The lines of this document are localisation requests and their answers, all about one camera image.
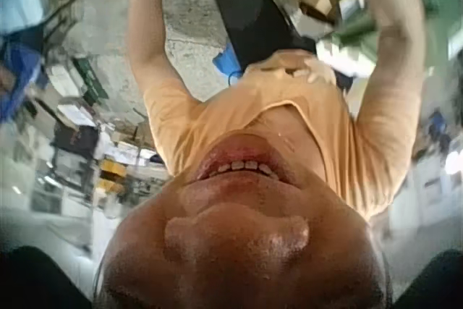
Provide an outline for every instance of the blue cloth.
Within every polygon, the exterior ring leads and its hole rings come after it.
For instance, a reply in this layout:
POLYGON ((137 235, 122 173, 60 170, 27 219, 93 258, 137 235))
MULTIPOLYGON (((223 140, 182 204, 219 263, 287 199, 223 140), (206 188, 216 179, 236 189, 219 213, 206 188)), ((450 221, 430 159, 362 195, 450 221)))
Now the blue cloth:
POLYGON ((41 55, 20 43, 8 43, 3 65, 16 77, 11 93, 0 98, 0 124, 11 118, 24 100, 26 87, 37 80, 41 55))
POLYGON ((218 54, 212 62, 219 72, 227 77, 229 85, 235 84, 242 76, 242 69, 239 65, 237 55, 234 53, 233 46, 229 41, 226 43, 224 52, 218 54))

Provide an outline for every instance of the t-shirt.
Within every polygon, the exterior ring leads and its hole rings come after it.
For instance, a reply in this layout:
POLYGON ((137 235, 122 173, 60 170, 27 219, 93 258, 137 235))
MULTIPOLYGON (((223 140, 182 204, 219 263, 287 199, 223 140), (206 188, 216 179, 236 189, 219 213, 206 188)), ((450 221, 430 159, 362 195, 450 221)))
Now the t-shirt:
POLYGON ((171 175, 223 134, 291 106, 307 125, 301 136, 312 136, 318 145, 326 183, 369 219, 392 202, 407 174, 420 92, 400 84, 369 84, 355 119, 335 81, 331 68, 315 57, 294 69, 273 56, 206 102, 194 99, 174 78, 154 83, 144 100, 156 149, 171 175))

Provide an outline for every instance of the raised arm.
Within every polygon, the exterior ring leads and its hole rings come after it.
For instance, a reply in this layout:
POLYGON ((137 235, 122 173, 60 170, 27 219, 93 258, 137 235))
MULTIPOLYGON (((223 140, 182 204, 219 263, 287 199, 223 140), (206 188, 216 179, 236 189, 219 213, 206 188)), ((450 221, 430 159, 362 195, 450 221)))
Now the raised arm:
POLYGON ((393 200, 415 141, 425 63, 421 0, 368 0, 381 30, 370 77, 349 147, 346 199, 372 216, 393 200))
POLYGON ((130 0, 127 46, 129 62, 142 93, 166 79, 179 79, 167 59, 162 0, 130 0))

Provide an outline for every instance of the sleeve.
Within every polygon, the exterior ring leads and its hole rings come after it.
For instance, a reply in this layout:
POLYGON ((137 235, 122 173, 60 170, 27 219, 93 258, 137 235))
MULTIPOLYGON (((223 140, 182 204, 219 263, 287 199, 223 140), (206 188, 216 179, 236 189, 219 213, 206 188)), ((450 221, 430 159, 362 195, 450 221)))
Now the sleeve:
POLYGON ((183 169, 191 146, 188 134, 199 101, 178 79, 164 80, 147 89, 143 96, 151 134, 170 175, 183 169))
POLYGON ((394 199, 411 161, 420 93, 405 84, 370 83, 349 142, 348 199, 363 216, 394 199))

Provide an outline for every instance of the man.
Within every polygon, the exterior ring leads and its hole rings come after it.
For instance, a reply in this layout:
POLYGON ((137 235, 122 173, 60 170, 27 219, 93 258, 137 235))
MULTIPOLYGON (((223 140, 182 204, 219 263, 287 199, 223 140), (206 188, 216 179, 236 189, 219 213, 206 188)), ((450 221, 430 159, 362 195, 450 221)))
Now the man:
POLYGON ((407 172, 425 40, 420 0, 368 2, 381 39, 354 120, 332 70, 300 50, 276 52, 238 85, 195 100, 166 58, 161 0, 131 0, 129 60, 174 178, 117 229, 99 304, 390 304, 367 220, 391 203, 407 172))

